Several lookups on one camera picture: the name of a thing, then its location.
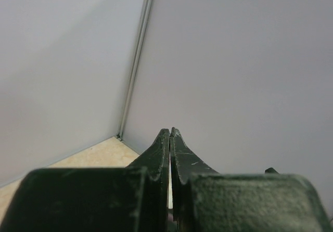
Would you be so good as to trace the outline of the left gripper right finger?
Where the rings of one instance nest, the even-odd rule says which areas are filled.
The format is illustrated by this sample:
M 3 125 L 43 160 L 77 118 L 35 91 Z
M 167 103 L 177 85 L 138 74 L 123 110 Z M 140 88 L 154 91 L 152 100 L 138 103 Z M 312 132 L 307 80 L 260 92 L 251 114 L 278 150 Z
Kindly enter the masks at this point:
M 179 231 L 332 231 L 316 189 L 304 177 L 220 174 L 170 135 L 173 218 Z

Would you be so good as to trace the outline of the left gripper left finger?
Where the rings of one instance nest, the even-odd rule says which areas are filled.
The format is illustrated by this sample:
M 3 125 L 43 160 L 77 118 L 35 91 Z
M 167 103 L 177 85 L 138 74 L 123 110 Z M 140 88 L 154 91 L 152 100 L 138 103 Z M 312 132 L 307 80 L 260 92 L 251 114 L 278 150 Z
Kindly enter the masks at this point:
M 168 129 L 126 167 L 45 168 L 20 183 L 1 231 L 166 231 Z

